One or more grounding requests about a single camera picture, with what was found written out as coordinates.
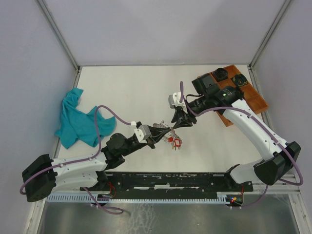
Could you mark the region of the silver keyring with keys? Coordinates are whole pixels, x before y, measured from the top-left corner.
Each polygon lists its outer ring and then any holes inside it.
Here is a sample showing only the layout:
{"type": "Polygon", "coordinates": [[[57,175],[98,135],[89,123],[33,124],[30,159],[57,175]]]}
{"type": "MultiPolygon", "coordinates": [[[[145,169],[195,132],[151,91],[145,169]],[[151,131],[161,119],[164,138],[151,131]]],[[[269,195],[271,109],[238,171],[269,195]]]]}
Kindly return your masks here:
{"type": "Polygon", "coordinates": [[[173,150],[180,150],[182,146],[182,139],[175,133],[173,127],[169,127],[167,124],[164,123],[164,121],[162,121],[161,123],[154,123],[153,127],[170,128],[170,131],[162,137],[162,140],[170,144],[173,150]]]}

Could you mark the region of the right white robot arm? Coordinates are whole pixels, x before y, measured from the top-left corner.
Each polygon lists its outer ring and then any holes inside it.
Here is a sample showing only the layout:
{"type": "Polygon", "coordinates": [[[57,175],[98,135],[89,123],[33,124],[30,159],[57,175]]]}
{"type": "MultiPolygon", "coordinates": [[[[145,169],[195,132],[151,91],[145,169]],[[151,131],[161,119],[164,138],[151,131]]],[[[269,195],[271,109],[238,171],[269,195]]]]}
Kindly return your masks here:
{"type": "Polygon", "coordinates": [[[261,159],[230,169],[230,175],[223,179],[228,190],[234,191],[242,183],[254,179],[270,186],[279,180],[286,182],[282,177],[291,169],[295,169],[299,176],[296,185],[303,184],[303,176],[296,164],[301,147],[295,141],[287,142],[270,129],[252,111],[239,88],[220,88],[210,74],[197,77],[192,84],[198,94],[195,100],[187,102],[183,82],[179,85],[180,91],[168,98],[170,107],[175,110],[174,128],[191,127],[196,124],[197,117],[215,111],[238,127],[260,153],[261,159]]]}

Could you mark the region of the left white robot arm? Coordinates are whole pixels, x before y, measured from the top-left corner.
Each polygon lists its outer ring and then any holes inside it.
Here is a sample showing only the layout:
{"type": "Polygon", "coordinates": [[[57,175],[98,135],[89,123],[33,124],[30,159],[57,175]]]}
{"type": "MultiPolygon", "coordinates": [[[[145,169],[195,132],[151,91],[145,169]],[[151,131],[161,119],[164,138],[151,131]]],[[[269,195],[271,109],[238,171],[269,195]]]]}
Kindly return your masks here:
{"type": "Polygon", "coordinates": [[[154,149],[170,131],[169,127],[140,125],[129,138],[121,133],[113,134],[106,146],[95,154],[72,159],[51,159],[48,154],[41,155],[22,172],[20,193],[28,202],[36,202],[57,191],[82,187],[103,190],[108,178],[102,172],[120,166],[125,156],[145,146],[154,149]]]}

